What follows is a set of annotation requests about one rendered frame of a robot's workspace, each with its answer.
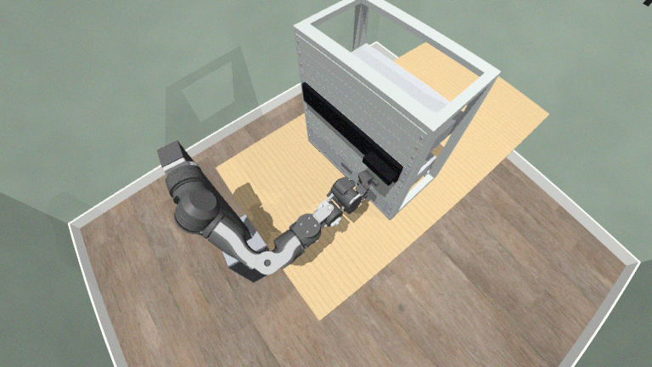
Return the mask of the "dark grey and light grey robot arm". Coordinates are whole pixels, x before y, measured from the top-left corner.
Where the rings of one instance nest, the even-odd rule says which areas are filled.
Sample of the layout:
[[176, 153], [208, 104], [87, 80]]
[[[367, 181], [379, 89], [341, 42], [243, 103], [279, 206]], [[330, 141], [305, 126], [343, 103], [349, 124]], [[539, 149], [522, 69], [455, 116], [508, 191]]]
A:
[[182, 158], [163, 167], [163, 170], [167, 175], [166, 185], [170, 196], [178, 204], [174, 211], [177, 226], [205, 239], [210, 236], [208, 241], [214, 246], [262, 274], [273, 274], [279, 268], [289, 266], [312, 242], [318, 242], [323, 228], [338, 226], [343, 214], [331, 199], [327, 199], [313, 214], [301, 215], [289, 226], [289, 230], [276, 238], [273, 253], [269, 250], [254, 251], [246, 241], [244, 228], [223, 212], [218, 214], [220, 202], [208, 190], [198, 163]]

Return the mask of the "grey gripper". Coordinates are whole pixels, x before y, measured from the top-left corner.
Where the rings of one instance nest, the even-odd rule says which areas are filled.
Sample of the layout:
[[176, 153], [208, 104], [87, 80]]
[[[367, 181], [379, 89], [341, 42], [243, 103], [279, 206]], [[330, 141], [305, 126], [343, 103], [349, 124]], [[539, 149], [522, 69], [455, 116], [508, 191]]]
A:
[[[367, 191], [369, 190], [370, 184], [374, 186], [379, 185], [379, 181], [367, 170], [360, 172], [358, 178], [358, 186], [355, 189], [355, 182], [353, 180], [350, 180], [348, 177], [339, 178], [334, 182], [331, 190], [327, 194], [327, 199], [333, 200], [347, 214], [354, 212], [360, 203], [367, 198]], [[354, 187], [352, 188], [353, 185]]]

